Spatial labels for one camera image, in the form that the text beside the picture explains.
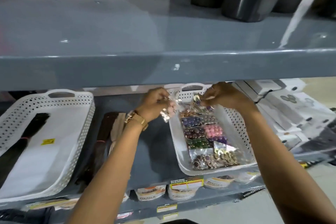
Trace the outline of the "person's left hand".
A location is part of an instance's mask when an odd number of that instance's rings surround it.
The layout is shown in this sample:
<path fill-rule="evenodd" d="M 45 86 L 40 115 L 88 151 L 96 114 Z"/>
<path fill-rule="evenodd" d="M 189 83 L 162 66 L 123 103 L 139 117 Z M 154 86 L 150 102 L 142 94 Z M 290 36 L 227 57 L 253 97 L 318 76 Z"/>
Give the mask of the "person's left hand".
<path fill-rule="evenodd" d="M 167 107 L 168 104 L 151 104 L 151 90 L 149 90 L 135 110 L 149 123 L 150 121 L 158 118 L 161 110 Z"/>

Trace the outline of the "person's right hand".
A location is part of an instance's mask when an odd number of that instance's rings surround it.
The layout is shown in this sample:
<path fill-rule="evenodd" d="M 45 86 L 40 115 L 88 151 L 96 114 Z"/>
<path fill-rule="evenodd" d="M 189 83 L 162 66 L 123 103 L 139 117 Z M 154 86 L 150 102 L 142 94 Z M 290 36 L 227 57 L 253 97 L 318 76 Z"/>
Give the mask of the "person's right hand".
<path fill-rule="evenodd" d="M 202 106 L 214 106 L 221 105 L 225 108 L 235 109 L 239 113 L 243 114 L 244 112 L 258 111 L 254 102 L 249 99 L 241 91 L 237 90 L 230 83 L 222 83 L 222 94 L 218 100 L 212 102 L 204 102 L 203 95 L 201 95 L 201 105 Z"/>

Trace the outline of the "clear packet of pink beads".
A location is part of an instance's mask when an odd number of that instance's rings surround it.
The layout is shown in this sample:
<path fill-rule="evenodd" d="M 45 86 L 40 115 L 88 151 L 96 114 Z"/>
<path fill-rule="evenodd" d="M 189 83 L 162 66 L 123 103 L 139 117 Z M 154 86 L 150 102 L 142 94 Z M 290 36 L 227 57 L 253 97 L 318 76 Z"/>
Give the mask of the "clear packet of pink beads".
<path fill-rule="evenodd" d="M 164 98 L 169 102 L 167 108 L 163 108 L 160 115 L 165 123 L 168 123 L 170 118 L 172 118 L 178 111 L 182 108 L 182 100 L 177 97 L 176 94 L 170 94 L 169 97 Z"/>

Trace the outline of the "person's right forearm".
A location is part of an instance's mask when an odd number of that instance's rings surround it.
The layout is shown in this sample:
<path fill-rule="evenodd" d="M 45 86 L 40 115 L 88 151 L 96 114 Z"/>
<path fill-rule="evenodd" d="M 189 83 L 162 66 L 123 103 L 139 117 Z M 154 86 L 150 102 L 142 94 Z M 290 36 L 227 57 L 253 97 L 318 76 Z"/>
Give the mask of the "person's right forearm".
<path fill-rule="evenodd" d="M 253 103 L 235 104 L 263 181 L 285 224 L 336 224 L 336 208 Z"/>

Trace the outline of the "person's left forearm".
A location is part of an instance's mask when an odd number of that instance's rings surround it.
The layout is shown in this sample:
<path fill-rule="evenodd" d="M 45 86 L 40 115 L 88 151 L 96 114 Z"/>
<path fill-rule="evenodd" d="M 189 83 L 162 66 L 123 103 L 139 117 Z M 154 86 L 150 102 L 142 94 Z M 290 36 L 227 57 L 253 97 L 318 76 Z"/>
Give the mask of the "person's left forearm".
<path fill-rule="evenodd" d="M 114 224 L 130 179 L 141 132 L 142 126 L 135 120 L 126 124 L 66 224 Z"/>

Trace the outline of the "gold wristwatch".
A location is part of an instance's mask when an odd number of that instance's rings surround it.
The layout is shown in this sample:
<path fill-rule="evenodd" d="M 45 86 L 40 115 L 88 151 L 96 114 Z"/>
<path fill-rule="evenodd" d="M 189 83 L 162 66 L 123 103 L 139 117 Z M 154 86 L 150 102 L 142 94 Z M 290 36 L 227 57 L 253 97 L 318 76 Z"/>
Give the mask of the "gold wristwatch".
<path fill-rule="evenodd" d="M 140 116 L 136 110 L 130 111 L 126 117 L 124 124 L 128 124 L 131 120 L 135 120 L 136 122 L 140 123 L 142 126 L 142 131 L 145 131 L 148 128 L 148 122 Z"/>

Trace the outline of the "white perforated basket with beads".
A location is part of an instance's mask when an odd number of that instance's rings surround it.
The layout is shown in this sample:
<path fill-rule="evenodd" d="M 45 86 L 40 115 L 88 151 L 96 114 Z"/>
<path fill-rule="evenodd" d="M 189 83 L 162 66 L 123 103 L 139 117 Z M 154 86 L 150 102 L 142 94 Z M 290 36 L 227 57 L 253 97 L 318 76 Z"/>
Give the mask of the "white perforated basket with beads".
<path fill-rule="evenodd" d="M 218 119 L 219 124 L 222 126 L 229 145 L 237 148 L 238 166 L 224 167 L 214 170 L 202 170 L 194 171 L 191 166 L 190 157 L 187 150 L 187 145 L 184 139 L 183 128 L 179 119 L 180 112 L 186 108 L 187 105 L 201 106 L 200 95 L 204 94 L 209 85 L 195 84 L 200 86 L 201 90 L 189 90 L 183 91 L 187 86 L 172 88 L 169 91 L 170 94 L 176 94 L 179 99 L 182 100 L 182 108 L 169 120 L 172 141 L 177 157 L 177 162 L 180 170 L 188 176 L 213 176 L 220 174 L 230 174 L 244 170 L 250 167 L 256 166 L 256 160 L 254 158 L 253 150 L 250 145 L 250 140 L 247 135 L 246 127 L 241 115 L 229 108 L 222 107 L 220 105 L 211 106 L 214 108 L 214 115 Z"/>

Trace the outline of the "pile of colourful bead packets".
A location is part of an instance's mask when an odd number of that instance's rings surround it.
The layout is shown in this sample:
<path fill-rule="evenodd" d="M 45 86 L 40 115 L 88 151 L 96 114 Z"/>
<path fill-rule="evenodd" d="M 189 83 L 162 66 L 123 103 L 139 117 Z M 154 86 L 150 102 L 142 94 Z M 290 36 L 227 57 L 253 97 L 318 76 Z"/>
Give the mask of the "pile of colourful bead packets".
<path fill-rule="evenodd" d="M 229 145 L 213 107 L 187 105 L 179 119 L 194 171 L 240 165 L 237 148 Z"/>

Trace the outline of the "beige hair bundle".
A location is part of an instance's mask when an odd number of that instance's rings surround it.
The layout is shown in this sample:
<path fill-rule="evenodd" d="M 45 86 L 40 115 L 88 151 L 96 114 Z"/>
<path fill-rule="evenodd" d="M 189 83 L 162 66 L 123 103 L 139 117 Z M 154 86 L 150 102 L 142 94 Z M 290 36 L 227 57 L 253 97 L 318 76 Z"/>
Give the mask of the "beige hair bundle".
<path fill-rule="evenodd" d="M 110 131 L 111 146 L 108 152 L 109 155 L 112 152 L 117 139 L 121 136 L 124 130 L 125 119 L 126 119 L 126 113 L 118 113 L 117 117 L 113 121 L 112 129 Z"/>

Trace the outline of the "grey metal shelf rack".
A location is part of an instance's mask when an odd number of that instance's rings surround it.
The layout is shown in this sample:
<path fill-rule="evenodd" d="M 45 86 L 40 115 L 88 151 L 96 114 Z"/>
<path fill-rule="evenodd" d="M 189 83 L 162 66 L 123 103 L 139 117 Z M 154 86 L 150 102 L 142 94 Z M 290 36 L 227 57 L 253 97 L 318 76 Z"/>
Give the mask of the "grey metal shelf rack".
<path fill-rule="evenodd" d="M 336 20 L 189 0 L 0 0 L 0 90 L 336 77 Z"/>

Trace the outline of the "dark brown hair bundle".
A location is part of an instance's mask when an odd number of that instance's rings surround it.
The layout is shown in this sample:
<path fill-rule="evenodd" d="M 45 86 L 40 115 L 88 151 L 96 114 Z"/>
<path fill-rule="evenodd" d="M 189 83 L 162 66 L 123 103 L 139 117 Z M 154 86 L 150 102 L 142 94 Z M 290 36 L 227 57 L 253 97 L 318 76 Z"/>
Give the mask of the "dark brown hair bundle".
<path fill-rule="evenodd" d="M 76 185 L 88 185 L 103 166 L 111 146 L 110 131 L 118 113 L 119 112 L 108 112 L 104 114 L 93 150 L 91 150 L 86 165 L 75 180 Z"/>

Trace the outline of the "stack of white boxes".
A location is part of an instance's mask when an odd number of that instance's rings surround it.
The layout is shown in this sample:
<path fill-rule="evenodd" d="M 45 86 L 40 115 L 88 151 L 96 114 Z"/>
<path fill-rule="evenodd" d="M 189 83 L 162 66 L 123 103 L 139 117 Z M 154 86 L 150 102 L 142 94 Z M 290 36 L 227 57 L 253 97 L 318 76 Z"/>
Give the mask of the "stack of white boxes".
<path fill-rule="evenodd" d="M 240 80 L 232 85 L 251 99 L 288 150 L 320 136 L 336 113 L 303 92 L 299 78 Z"/>

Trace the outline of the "white perforated basket with hair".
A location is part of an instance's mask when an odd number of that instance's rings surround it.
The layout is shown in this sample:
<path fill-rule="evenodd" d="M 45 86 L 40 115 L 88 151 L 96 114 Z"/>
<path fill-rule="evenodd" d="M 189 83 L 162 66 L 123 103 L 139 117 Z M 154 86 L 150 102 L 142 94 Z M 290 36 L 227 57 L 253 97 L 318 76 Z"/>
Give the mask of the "white perforated basket with hair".
<path fill-rule="evenodd" d="M 17 100 L 0 116 L 0 157 L 19 141 L 39 113 L 46 123 L 0 183 L 0 204 L 49 197 L 69 183 L 95 112 L 92 93 L 50 90 Z"/>

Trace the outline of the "black hair bundle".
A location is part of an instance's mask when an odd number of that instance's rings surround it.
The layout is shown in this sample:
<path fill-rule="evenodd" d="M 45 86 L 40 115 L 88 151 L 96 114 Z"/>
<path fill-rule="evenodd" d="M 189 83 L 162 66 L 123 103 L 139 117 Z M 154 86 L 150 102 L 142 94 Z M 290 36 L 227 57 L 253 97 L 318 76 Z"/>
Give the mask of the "black hair bundle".
<path fill-rule="evenodd" d="M 0 156 L 0 188 L 25 151 L 31 138 L 46 124 L 49 113 L 37 113 L 30 121 L 19 140 Z"/>

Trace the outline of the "white paper basket liner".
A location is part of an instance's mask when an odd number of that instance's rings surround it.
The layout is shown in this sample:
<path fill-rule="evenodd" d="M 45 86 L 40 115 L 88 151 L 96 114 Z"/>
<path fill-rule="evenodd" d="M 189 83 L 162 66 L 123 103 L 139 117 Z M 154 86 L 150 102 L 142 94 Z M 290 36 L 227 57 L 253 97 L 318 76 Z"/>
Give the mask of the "white paper basket liner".
<path fill-rule="evenodd" d="M 0 189 L 0 200 L 32 197 L 51 187 L 61 176 L 77 144 L 81 132 L 78 124 L 63 119 L 54 123 L 50 117 L 32 137 L 8 175 Z M 51 138 L 55 138 L 54 144 L 41 146 L 44 139 Z"/>

